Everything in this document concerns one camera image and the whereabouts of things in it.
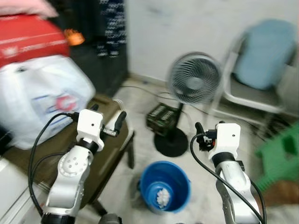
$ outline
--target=electric fan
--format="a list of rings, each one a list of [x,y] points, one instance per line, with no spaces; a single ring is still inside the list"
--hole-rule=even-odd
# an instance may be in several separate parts
[[[209,55],[192,52],[180,57],[172,66],[168,79],[171,95],[179,101],[173,128],[166,136],[155,134],[156,149],[163,155],[177,157],[188,149],[185,133],[177,128],[184,104],[208,103],[220,81],[217,62]]]

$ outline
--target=white robotic arm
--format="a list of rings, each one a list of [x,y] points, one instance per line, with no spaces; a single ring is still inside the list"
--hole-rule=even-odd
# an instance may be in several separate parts
[[[101,132],[116,137],[126,113],[122,112],[108,130],[102,124],[103,115],[93,110],[80,112],[77,125],[77,144],[58,162],[58,175],[50,189],[42,216],[42,224],[73,224],[84,195],[84,182],[89,175],[93,155],[101,151],[104,142]]]
[[[240,142],[241,127],[238,124],[219,123],[215,130],[203,131],[197,123],[197,138],[200,148],[208,151],[208,158],[213,162],[216,174],[240,193],[258,212],[258,205],[252,196],[251,181],[244,172],[241,161],[236,161]],[[258,224],[258,217],[253,210],[225,184],[217,180],[216,188],[222,197],[223,211],[227,224]]]

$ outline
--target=cable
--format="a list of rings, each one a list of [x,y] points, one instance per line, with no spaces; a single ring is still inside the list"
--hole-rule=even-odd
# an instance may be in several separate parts
[[[41,138],[42,134],[44,133],[44,131],[46,130],[46,128],[50,125],[50,123],[56,118],[56,117],[59,117],[60,115],[65,115],[65,116],[68,116],[68,117],[71,117],[72,115],[69,114],[69,113],[58,113],[56,115],[54,115],[47,123],[46,125],[43,127],[43,129],[41,130],[41,132],[38,134],[35,142],[34,142],[34,145],[31,149],[31,153],[30,153],[30,159],[29,159],[29,165],[28,165],[28,188],[29,188],[29,192],[30,192],[30,197],[33,201],[33,204],[35,205],[36,209],[37,209],[37,212],[40,216],[43,215],[43,210],[41,208],[41,206],[39,205],[37,199],[36,199],[36,196],[34,194],[34,191],[33,191],[33,188],[32,188],[32,179],[31,179],[31,176],[32,176],[32,164],[33,164],[33,159],[34,159],[34,154],[36,152],[36,146],[37,146],[37,143],[39,141],[39,139]]]
[[[144,89],[144,88],[141,88],[141,87],[138,87],[138,86],[133,86],[133,85],[122,85],[121,88],[136,88],[136,89],[140,89],[140,90],[142,90],[142,91],[147,92],[148,94],[151,94],[151,95],[155,96],[156,99],[158,99],[158,98],[162,98],[162,99],[168,99],[168,100],[175,100],[175,101],[177,101],[177,100],[174,99],[174,98],[168,98],[168,97],[162,97],[162,96],[160,96],[160,94],[169,94],[169,92],[159,92],[158,94],[155,94],[155,93],[153,93],[153,92],[151,92],[151,91],[148,91],[148,90],[146,90],[146,89]],[[188,135],[191,135],[191,134],[193,133],[193,131],[192,131],[192,119],[191,119],[190,115],[189,115],[188,113],[186,113],[185,111],[182,111],[182,113],[183,113],[183,114],[187,117],[187,119],[188,119],[189,130],[190,130]]]
[[[42,161],[44,161],[45,159],[48,159],[52,156],[59,156],[59,155],[65,155],[65,154],[66,154],[66,152],[65,153],[52,153],[52,154],[46,155],[45,157],[39,159],[39,161],[37,161],[36,164],[33,167],[32,175],[31,175],[31,181],[33,182],[37,167],[42,163]]]
[[[257,191],[257,194],[260,198],[261,204],[262,204],[262,211],[263,211],[263,223],[267,224],[267,214],[266,214],[266,205],[265,205],[265,201],[263,199],[263,195],[262,192],[260,191],[260,189],[257,187],[257,185],[250,179],[250,182],[252,184],[252,186],[254,187],[254,189]]]
[[[159,92],[158,95],[157,95],[157,97],[164,98],[164,99],[176,100],[174,98],[161,97],[161,96],[159,96],[160,94],[170,94],[169,92]],[[194,109],[196,109],[196,110],[198,110],[198,111],[200,111],[200,112],[202,112],[202,113],[204,113],[206,115],[209,115],[207,112],[204,112],[203,110],[197,108],[196,106],[193,106],[193,105],[189,105],[189,106],[193,107]]]
[[[223,183],[224,185],[226,185],[231,191],[233,191],[248,207],[250,207],[250,209],[254,212],[254,214],[256,215],[256,217],[260,220],[260,222],[262,224],[265,224],[265,220],[261,217],[261,215],[258,213],[258,211],[238,192],[234,189],[233,186],[231,186],[228,182],[226,182],[225,180],[223,180],[218,174],[216,174],[214,171],[212,171],[209,167],[207,167],[204,163],[202,163],[197,156],[194,153],[194,149],[193,149],[193,143],[195,141],[195,139],[197,137],[203,136],[202,133],[195,135],[191,142],[190,142],[190,150],[191,150],[191,154],[193,156],[193,158],[196,160],[196,162],[202,166],[206,171],[208,171],[210,174],[212,174],[214,177],[216,177],[221,183]]]

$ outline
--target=fan grille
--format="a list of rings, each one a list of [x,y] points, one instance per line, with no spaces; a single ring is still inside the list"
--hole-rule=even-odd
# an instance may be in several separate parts
[[[214,59],[203,53],[190,53],[178,59],[170,72],[171,93],[184,104],[210,101],[220,81]]]

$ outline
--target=blue bucket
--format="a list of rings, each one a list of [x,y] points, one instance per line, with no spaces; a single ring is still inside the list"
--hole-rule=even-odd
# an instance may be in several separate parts
[[[158,161],[150,164],[143,172],[139,188],[147,206],[154,213],[177,213],[189,202],[191,194],[190,181],[185,172],[176,164]],[[157,194],[162,189],[169,192],[167,205],[160,208]]]

